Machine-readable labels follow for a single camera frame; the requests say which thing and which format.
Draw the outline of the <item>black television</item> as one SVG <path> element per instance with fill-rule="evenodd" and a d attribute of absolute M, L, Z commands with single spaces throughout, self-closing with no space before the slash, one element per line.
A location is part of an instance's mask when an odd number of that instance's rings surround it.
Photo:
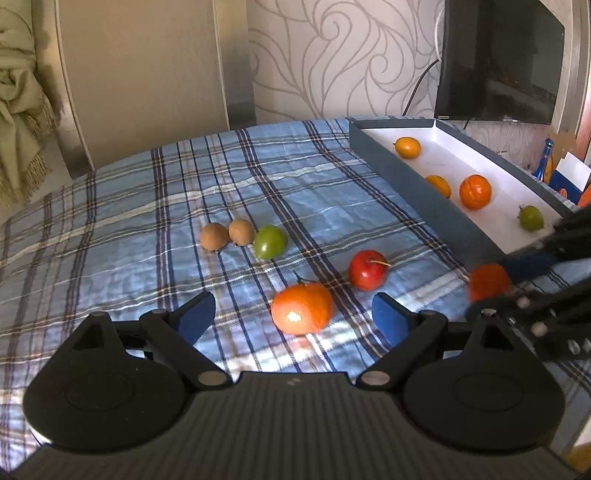
<path fill-rule="evenodd" d="M 564 35 L 540 1 L 448 1 L 435 116 L 549 125 Z"/>

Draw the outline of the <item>green round fruit on cloth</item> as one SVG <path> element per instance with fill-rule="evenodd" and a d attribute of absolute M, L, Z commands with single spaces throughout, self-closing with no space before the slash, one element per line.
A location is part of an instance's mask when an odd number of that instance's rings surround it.
<path fill-rule="evenodd" d="M 283 254 L 287 243 L 287 233 L 282 228 L 266 225 L 256 232 L 253 241 L 254 254 L 259 259 L 270 260 Z"/>

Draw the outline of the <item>beige radiator panel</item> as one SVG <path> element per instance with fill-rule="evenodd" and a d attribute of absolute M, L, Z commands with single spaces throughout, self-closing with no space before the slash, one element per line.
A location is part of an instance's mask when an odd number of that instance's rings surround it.
<path fill-rule="evenodd" d="M 242 1 L 36 1 L 51 148 L 71 177 L 256 124 Z"/>

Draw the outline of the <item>brown kiwi left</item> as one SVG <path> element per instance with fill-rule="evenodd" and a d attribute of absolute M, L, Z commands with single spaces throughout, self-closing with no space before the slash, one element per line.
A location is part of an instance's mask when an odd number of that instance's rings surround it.
<path fill-rule="evenodd" d="M 200 246 L 208 252 L 219 251 L 228 244 L 228 242 L 228 228 L 221 223 L 208 223 L 200 231 Z"/>

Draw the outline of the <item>green fruit in tray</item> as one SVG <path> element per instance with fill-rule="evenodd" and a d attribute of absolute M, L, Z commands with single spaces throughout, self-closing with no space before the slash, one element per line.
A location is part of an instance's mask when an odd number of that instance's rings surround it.
<path fill-rule="evenodd" d="M 521 207 L 518 219 L 521 228 L 529 232 L 542 230 L 545 225 L 542 213 L 533 205 Z"/>

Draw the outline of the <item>large orange with stem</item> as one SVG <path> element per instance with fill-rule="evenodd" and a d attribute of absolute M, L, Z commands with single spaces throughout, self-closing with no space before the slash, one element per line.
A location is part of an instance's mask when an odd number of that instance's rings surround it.
<path fill-rule="evenodd" d="M 331 292 L 324 284 L 308 280 L 294 272 L 294 285 L 287 286 L 273 298 L 270 315 L 284 334 L 315 334 L 331 323 L 335 315 Z"/>

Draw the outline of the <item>small orange tangerine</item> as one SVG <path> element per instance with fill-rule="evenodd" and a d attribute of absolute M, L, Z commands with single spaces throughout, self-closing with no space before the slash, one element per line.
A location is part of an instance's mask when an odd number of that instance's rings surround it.
<path fill-rule="evenodd" d="M 445 198 L 451 198 L 452 189 L 445 178 L 439 175 L 429 175 L 425 178 L 425 180 Z"/>

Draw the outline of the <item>orange fruit in tray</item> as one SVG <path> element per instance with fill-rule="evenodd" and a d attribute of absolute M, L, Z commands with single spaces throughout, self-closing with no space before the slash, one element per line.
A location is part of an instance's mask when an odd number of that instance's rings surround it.
<path fill-rule="evenodd" d="M 413 137 L 400 137 L 394 142 L 394 149 L 404 159 L 416 159 L 422 153 L 422 145 Z"/>

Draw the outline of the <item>green fringed curtain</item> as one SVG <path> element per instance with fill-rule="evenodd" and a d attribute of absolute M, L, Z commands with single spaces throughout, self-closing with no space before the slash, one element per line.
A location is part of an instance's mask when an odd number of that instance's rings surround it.
<path fill-rule="evenodd" d="M 1 3 L 1 202 L 30 201 L 48 167 L 46 137 L 55 130 L 55 115 L 38 82 L 37 57 L 29 1 Z"/>

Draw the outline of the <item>white tray with grey rim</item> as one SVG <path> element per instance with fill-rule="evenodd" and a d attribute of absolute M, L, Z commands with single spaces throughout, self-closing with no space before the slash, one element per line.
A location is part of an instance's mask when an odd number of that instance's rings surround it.
<path fill-rule="evenodd" d="M 469 269 L 534 245 L 573 211 L 532 174 L 440 120 L 353 120 L 349 144 Z"/>

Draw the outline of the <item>brown kiwi right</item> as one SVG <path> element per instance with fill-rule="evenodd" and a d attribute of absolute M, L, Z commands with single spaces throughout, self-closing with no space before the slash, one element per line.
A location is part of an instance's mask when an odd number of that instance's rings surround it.
<path fill-rule="evenodd" d="M 240 247 L 248 246 L 252 244 L 256 237 L 256 230 L 254 230 L 249 220 L 236 218 L 228 225 L 228 236 L 235 245 Z"/>

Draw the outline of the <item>blue bottle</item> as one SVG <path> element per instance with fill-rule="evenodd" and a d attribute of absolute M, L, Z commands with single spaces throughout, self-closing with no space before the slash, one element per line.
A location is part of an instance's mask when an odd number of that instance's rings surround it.
<path fill-rule="evenodd" d="M 545 140 L 545 145 L 544 145 L 538 166 L 535 169 L 535 171 L 533 172 L 533 176 L 536 177 L 540 181 L 544 181 L 546 167 L 548 165 L 548 161 L 551 158 L 551 153 L 552 153 L 553 147 L 554 147 L 554 141 L 551 138 L 547 138 Z"/>

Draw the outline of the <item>brown kiwi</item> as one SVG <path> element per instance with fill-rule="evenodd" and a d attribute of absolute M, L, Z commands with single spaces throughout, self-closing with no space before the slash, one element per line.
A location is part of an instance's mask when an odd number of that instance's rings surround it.
<path fill-rule="evenodd" d="M 240 247 L 248 246 L 252 244 L 256 237 L 256 230 L 254 230 L 249 220 L 236 218 L 228 225 L 228 236 L 235 245 Z"/>
<path fill-rule="evenodd" d="M 208 223 L 200 231 L 200 246 L 208 252 L 219 251 L 228 244 L 228 242 L 228 228 L 221 223 Z"/>

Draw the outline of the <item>red apple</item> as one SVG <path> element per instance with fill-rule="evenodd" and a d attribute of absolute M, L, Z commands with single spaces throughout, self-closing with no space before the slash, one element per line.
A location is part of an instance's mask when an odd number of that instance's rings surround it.
<path fill-rule="evenodd" d="M 363 250 L 349 263 L 349 282 L 362 291 L 375 291 L 388 277 L 391 263 L 376 250 Z"/>
<path fill-rule="evenodd" d="M 486 264 L 476 268 L 469 280 L 468 292 L 471 302 L 496 298 L 510 291 L 513 282 L 506 270 L 499 264 Z"/>

